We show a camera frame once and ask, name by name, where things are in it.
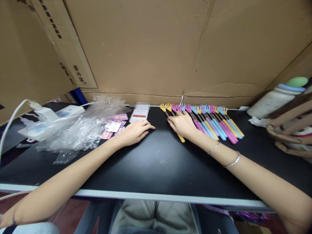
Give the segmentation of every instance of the silver bangle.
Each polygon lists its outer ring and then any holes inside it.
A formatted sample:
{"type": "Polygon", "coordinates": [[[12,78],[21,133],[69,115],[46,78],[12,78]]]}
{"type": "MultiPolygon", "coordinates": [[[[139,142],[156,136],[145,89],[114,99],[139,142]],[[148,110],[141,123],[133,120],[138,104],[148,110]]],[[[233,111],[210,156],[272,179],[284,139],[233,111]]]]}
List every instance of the silver bangle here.
{"type": "Polygon", "coordinates": [[[218,144],[216,144],[215,147],[212,150],[210,150],[207,154],[211,155],[214,152],[214,150],[218,147],[218,145],[220,145],[220,144],[221,144],[221,142],[218,142],[218,144]]]}
{"type": "Polygon", "coordinates": [[[237,157],[237,159],[233,162],[233,163],[231,163],[230,165],[227,165],[227,166],[223,166],[223,167],[225,167],[225,168],[229,168],[229,167],[231,167],[231,166],[234,166],[236,163],[238,163],[239,162],[239,160],[241,159],[241,154],[238,152],[238,157],[237,157]]]}

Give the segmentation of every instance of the hand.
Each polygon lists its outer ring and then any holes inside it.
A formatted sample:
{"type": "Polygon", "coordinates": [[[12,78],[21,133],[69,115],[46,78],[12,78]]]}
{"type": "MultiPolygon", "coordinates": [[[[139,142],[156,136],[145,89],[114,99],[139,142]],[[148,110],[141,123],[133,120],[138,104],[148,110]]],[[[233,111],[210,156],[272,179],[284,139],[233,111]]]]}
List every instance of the hand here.
{"type": "Polygon", "coordinates": [[[186,111],[183,113],[177,111],[176,116],[170,116],[167,121],[176,133],[187,139],[190,139],[198,132],[198,129],[195,127],[192,118],[186,111]]]}
{"type": "Polygon", "coordinates": [[[121,147],[133,145],[141,141],[149,132],[147,130],[155,129],[147,120],[140,120],[129,124],[121,133],[112,137],[112,140],[118,141],[121,147]]]}

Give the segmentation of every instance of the pink sticker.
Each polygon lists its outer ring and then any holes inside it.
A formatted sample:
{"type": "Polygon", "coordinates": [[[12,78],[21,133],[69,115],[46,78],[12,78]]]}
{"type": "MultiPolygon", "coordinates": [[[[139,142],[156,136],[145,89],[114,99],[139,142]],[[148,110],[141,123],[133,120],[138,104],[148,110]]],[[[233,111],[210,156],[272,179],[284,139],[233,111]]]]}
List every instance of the pink sticker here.
{"type": "Polygon", "coordinates": [[[123,130],[125,129],[125,127],[120,127],[118,132],[114,133],[114,136],[117,136],[119,133],[121,133],[123,130]]]}
{"type": "Polygon", "coordinates": [[[115,120],[128,120],[127,114],[115,115],[115,120]]]}
{"type": "Polygon", "coordinates": [[[113,135],[113,132],[104,131],[101,135],[101,139],[109,139],[113,135]]]}
{"type": "Polygon", "coordinates": [[[126,121],[121,121],[120,128],[123,127],[126,124],[126,121]]]}

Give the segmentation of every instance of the forearm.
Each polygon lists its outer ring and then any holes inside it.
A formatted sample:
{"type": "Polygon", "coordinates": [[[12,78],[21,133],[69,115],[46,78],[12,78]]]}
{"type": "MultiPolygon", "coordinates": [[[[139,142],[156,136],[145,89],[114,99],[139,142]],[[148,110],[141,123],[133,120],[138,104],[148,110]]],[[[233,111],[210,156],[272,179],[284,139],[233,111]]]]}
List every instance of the forearm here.
{"type": "Polygon", "coordinates": [[[53,176],[2,216],[0,228],[51,217],[120,146],[114,137],[53,176]]]}
{"type": "MultiPolygon", "coordinates": [[[[206,152],[212,150],[217,141],[200,131],[190,140],[206,152]]],[[[221,165],[229,165],[237,159],[237,152],[222,144],[212,153],[221,165]]],[[[262,166],[241,156],[240,161],[228,170],[252,192],[272,207],[278,214],[303,229],[311,225],[312,198],[262,166]]]]}

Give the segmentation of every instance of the floor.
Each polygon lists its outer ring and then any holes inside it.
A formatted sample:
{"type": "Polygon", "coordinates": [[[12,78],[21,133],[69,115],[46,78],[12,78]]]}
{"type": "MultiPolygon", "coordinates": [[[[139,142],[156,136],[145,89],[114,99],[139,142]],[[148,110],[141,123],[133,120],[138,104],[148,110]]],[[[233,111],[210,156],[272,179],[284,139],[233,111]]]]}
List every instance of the floor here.
{"type": "MultiPolygon", "coordinates": [[[[0,192],[0,197],[6,195],[8,194],[0,192]]],[[[0,201],[0,214],[5,213],[25,195],[26,194],[22,194],[0,201]]],[[[49,219],[49,222],[55,223],[60,231],[60,234],[73,234],[88,204],[89,201],[69,199],[61,212],[59,212],[59,215],[58,212],[54,214],[49,219]]],[[[270,214],[269,216],[270,219],[263,222],[261,226],[269,228],[272,234],[287,234],[280,218],[275,214],[270,214]]],[[[96,226],[97,224],[95,224],[92,234],[96,234],[96,226]]]]}

